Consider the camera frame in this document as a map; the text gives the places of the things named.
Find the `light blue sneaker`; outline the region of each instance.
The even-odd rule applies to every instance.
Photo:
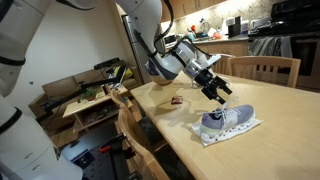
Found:
[[[248,128],[255,119],[255,112],[251,105],[241,105],[226,108],[231,101],[223,104],[213,112],[204,113],[200,126],[201,133],[210,138],[225,136],[229,132]]]

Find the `wall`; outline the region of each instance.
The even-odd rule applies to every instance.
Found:
[[[92,69],[97,63],[126,59],[106,0],[90,11],[54,1],[32,40],[14,91],[6,98],[25,114],[43,93],[42,85]]]
[[[242,20],[249,21],[268,17],[271,15],[272,4],[281,1],[283,0],[228,0],[174,21],[170,33],[187,34],[187,28],[192,25],[199,30],[201,18],[204,18],[210,27],[218,29],[222,27],[223,20],[228,17],[241,16]],[[162,23],[163,29],[167,26],[168,22]]]

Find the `countertop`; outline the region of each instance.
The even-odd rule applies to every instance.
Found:
[[[248,41],[248,36],[236,36],[232,38],[224,37],[222,39],[204,39],[204,40],[195,40],[193,41],[193,44],[209,44],[209,43],[221,43],[221,42],[235,42],[235,41]],[[176,43],[170,43],[166,45],[165,47],[172,48]]]

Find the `dish towel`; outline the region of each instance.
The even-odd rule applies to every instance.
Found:
[[[254,128],[255,126],[259,125],[261,122],[262,122],[261,120],[254,119],[253,122],[251,123],[251,125],[249,127],[247,127],[246,129],[229,132],[225,136],[221,136],[217,139],[210,139],[210,138],[202,139],[201,138],[201,131],[200,131],[201,122],[193,124],[192,130],[195,132],[195,134],[197,134],[199,136],[199,138],[201,139],[202,144],[204,146],[209,146],[211,144],[214,144],[214,143],[217,143],[220,141],[224,141],[224,140],[228,140],[234,136],[243,134],[243,133],[249,131],[250,129]]]

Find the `backsplash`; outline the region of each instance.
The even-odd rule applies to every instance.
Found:
[[[241,16],[242,20],[251,20],[268,17],[271,15],[272,4],[284,0],[228,0],[216,6],[198,11],[196,13],[175,20],[170,34],[187,34],[187,28],[192,25],[200,29],[200,19],[204,18],[209,26],[218,29],[228,17]],[[165,30],[169,22],[162,23],[162,29]]]

